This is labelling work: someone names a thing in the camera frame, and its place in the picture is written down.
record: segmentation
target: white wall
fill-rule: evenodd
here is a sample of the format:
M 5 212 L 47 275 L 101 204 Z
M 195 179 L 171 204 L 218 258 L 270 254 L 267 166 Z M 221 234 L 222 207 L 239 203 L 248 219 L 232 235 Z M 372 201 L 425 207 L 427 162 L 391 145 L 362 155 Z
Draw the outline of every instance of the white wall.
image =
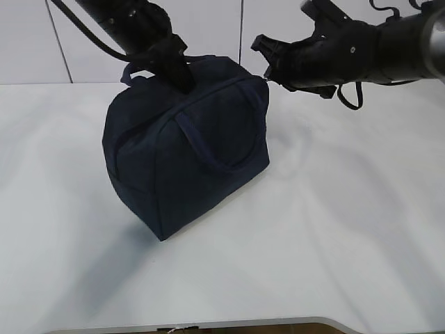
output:
M 189 46 L 187 54 L 217 54 L 238 60 L 241 0 L 153 2 L 167 10 L 174 32 Z M 65 3 L 106 44 L 120 50 L 75 0 L 65 0 Z M 125 63 L 94 46 L 55 6 L 51 6 L 51 11 L 74 82 L 119 81 Z
M 45 0 L 1 0 L 0 84 L 67 83 Z

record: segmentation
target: floor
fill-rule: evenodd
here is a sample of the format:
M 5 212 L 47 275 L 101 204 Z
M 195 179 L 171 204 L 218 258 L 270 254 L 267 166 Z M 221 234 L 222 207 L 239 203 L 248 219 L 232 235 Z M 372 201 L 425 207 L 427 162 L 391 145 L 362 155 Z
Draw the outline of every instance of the floor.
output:
M 322 324 L 277 325 L 239 328 L 218 328 L 208 330 L 177 331 L 178 334 L 343 334 L 335 328 Z

